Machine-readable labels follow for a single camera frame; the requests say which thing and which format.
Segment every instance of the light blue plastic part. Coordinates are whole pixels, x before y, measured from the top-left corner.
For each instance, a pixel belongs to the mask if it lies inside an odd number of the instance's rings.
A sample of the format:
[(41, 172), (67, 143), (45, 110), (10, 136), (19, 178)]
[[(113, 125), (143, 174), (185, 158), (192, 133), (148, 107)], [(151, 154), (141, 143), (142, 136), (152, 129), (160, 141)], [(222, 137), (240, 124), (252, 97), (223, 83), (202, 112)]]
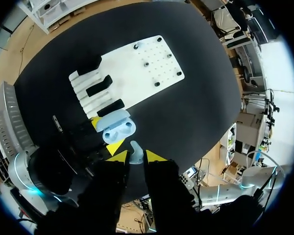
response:
[(136, 131), (136, 125), (129, 117), (129, 112), (124, 109), (113, 111), (97, 122), (96, 130), (103, 131), (102, 138), (106, 143), (117, 143)]
[(144, 161), (143, 149), (139, 146), (139, 144), (136, 141), (131, 141), (130, 143), (131, 143), (132, 148), (134, 149), (134, 153), (130, 156), (129, 163), (132, 165), (142, 164)]

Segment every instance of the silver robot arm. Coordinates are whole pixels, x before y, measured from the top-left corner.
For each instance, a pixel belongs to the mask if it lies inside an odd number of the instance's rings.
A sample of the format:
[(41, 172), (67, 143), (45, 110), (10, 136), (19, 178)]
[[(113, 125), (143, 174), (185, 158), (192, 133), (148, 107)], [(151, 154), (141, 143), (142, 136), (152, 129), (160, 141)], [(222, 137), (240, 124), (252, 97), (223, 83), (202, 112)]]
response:
[[(291, 166), (283, 165), (283, 170), (289, 172)], [(252, 196), (257, 188), (267, 181), (270, 175), (275, 171), (276, 167), (257, 167), (252, 166), (246, 169), (242, 174), (242, 183), (236, 184), (225, 184), (213, 187), (201, 187), (199, 190), (199, 196), (203, 206), (219, 205), (224, 203), (233, 202), (241, 195)], [(278, 174), (273, 189), (279, 189), (282, 187), (285, 176), (276, 169)], [(266, 185), (265, 189), (271, 189), (273, 184), (273, 178)]]

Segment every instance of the black rubber block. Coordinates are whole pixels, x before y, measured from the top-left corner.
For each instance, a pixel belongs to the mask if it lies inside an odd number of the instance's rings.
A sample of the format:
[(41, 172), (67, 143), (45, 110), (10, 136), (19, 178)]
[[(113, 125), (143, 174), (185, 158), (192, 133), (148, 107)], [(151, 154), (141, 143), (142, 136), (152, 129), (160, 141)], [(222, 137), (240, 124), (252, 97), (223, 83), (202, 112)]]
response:
[(102, 58), (100, 55), (95, 56), (93, 60), (90, 60), (77, 68), (78, 75), (81, 76), (88, 72), (98, 69), (101, 61)]
[(87, 88), (86, 93), (89, 97), (92, 97), (93, 95), (107, 89), (112, 84), (112, 82), (113, 81), (110, 75), (107, 75), (102, 82)]
[(103, 117), (113, 111), (116, 111), (118, 109), (124, 108), (124, 103), (121, 99), (118, 99), (117, 101), (113, 102), (112, 104), (108, 105), (107, 107), (104, 107), (103, 109), (99, 110), (97, 112), (99, 117)]

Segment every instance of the hole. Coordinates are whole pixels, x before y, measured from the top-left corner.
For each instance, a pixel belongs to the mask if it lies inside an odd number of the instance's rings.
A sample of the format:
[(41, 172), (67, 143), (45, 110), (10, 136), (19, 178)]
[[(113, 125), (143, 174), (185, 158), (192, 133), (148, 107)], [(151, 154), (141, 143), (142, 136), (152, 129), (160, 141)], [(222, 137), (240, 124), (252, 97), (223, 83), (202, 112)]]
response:
[(48, 10), (50, 8), (50, 4), (46, 4), (45, 6), (44, 6), (44, 9), (45, 10)]

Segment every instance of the black table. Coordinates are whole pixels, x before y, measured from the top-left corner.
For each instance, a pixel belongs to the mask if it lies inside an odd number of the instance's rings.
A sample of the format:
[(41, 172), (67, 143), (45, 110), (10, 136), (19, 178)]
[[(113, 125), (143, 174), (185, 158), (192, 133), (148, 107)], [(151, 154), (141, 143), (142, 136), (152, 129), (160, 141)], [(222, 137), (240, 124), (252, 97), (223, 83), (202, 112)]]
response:
[[(137, 40), (162, 35), (185, 79), (128, 111), (142, 148), (174, 159), (182, 173), (203, 157), (235, 121), (240, 94), (230, 60), (206, 20), (190, 4), (136, 3), (91, 16), (49, 42), (15, 83), (19, 107), (37, 145), (62, 126), (87, 120), (69, 82), (81, 61), (106, 54)], [(124, 201), (147, 194), (142, 165), (132, 165)]]

